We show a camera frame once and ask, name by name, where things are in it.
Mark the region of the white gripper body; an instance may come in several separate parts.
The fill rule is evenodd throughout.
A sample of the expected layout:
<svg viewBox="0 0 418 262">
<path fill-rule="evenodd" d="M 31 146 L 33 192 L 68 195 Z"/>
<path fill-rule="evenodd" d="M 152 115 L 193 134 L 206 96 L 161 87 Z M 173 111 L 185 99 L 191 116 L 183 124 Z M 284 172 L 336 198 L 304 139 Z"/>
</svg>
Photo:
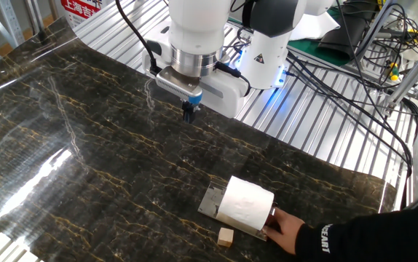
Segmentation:
<svg viewBox="0 0 418 262">
<path fill-rule="evenodd" d="M 234 76 L 223 52 L 224 22 L 180 25 L 165 20 L 145 37 L 156 64 L 151 72 L 151 55 L 142 52 L 142 68 L 157 86 L 182 101 L 200 104 L 233 118 L 242 108 L 248 83 Z"/>
</svg>

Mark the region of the person's bare hand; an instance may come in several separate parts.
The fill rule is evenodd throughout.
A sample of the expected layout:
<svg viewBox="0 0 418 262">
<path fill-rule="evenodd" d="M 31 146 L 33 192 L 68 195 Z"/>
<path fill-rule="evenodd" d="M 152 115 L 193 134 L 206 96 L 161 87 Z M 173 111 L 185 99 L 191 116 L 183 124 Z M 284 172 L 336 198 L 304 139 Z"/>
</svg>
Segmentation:
<svg viewBox="0 0 418 262">
<path fill-rule="evenodd" d="M 264 226 L 263 232 L 281 248 L 291 255 L 296 254 L 296 238 L 299 233 L 299 229 L 305 224 L 305 222 L 291 215 L 280 208 L 275 208 L 273 215 L 274 223 L 277 227 Z"/>
</svg>

